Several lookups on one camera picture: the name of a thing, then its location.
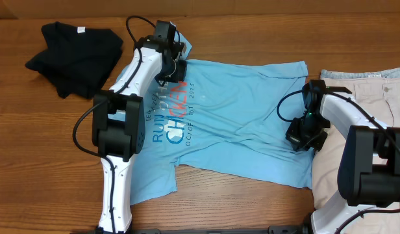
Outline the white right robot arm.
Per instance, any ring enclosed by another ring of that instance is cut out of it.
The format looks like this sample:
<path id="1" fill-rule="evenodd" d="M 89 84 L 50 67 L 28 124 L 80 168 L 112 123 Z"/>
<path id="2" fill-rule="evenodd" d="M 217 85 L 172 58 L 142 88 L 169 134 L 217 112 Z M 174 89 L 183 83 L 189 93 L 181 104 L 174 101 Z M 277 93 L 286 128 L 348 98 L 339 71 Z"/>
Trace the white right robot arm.
<path id="1" fill-rule="evenodd" d="M 273 226 L 269 233 L 343 233 L 370 213 L 400 213 L 400 127 L 380 123 L 343 86 L 311 80 L 298 91 L 305 113 L 289 121 L 286 139 L 294 151 L 320 150 L 325 129 L 335 126 L 346 139 L 338 168 L 338 190 L 298 226 Z"/>

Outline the light blue printed t-shirt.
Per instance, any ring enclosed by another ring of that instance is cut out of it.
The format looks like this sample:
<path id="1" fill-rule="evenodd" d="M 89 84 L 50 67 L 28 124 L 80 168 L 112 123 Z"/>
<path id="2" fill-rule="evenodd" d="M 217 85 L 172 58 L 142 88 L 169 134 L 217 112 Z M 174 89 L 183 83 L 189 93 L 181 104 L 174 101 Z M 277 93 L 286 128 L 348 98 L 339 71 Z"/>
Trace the light blue printed t-shirt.
<path id="1" fill-rule="evenodd" d="M 244 66 L 190 59 L 183 82 L 152 83 L 131 203 L 175 192 L 182 164 L 311 187 L 313 152 L 294 151 L 285 138 L 289 121 L 304 111 L 295 92 L 307 76 L 303 61 Z"/>

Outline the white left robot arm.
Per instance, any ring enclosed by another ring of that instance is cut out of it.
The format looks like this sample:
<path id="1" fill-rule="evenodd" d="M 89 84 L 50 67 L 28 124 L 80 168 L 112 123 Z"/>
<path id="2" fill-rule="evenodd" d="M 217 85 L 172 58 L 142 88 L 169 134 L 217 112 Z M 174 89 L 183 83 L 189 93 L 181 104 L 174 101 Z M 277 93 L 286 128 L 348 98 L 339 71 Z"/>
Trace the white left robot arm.
<path id="1" fill-rule="evenodd" d="M 154 28 L 136 41 L 123 78 L 94 97 L 92 142 L 103 166 L 103 208 L 95 233 L 131 230 L 132 167 L 145 140 L 143 96 L 152 82 L 164 86 L 184 80 L 186 45 L 176 26 L 158 21 Z"/>

